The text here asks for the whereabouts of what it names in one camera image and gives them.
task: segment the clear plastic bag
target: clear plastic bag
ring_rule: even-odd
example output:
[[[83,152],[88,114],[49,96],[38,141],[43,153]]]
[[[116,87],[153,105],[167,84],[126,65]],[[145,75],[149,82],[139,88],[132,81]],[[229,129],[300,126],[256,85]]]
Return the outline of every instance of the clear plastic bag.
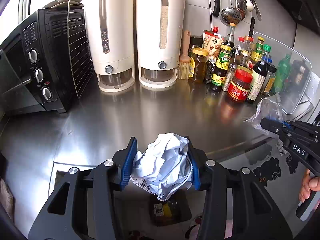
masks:
[[[270,120],[277,121],[279,123],[284,123],[287,120],[286,114],[282,111],[281,107],[281,99],[279,94],[264,98],[257,105],[256,113],[251,116],[249,119],[245,120],[245,122],[250,123],[254,128],[260,130],[265,135],[268,135],[273,138],[277,138],[277,135],[271,133],[267,130],[264,130],[261,125],[261,119],[266,117]]]

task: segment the wooden brush handle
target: wooden brush handle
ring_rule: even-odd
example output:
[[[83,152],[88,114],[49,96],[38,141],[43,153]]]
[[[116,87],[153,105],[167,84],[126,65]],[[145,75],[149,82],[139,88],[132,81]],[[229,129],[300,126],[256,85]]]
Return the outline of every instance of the wooden brush handle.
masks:
[[[191,36],[191,32],[188,30],[185,30],[183,33],[182,55],[180,56],[180,60],[187,61],[190,59],[190,57],[188,56],[190,36]]]

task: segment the human hand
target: human hand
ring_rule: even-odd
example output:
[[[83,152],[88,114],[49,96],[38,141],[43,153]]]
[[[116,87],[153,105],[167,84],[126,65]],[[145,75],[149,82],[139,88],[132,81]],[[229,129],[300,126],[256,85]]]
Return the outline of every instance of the human hand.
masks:
[[[312,191],[320,191],[320,178],[311,178],[310,170],[306,169],[305,174],[302,179],[302,186],[299,193],[299,199],[301,202],[304,202],[306,199],[310,197]],[[314,209],[316,209],[319,205],[319,202],[316,204]]]

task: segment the green cap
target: green cap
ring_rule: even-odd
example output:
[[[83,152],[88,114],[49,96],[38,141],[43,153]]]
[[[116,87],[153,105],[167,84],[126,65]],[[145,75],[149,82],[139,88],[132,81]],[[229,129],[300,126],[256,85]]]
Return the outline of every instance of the green cap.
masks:
[[[264,44],[263,45],[263,50],[270,52],[271,51],[271,46],[269,46],[268,44]]]

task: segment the white grain dispenser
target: white grain dispenser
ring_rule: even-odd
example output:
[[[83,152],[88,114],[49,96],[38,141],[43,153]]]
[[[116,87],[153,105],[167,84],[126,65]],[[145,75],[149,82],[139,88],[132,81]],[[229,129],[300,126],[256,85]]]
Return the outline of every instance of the white grain dispenser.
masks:
[[[136,0],[140,82],[165,88],[177,79],[185,0]]]
[[[133,0],[85,0],[85,19],[99,88],[117,92],[132,86]]]

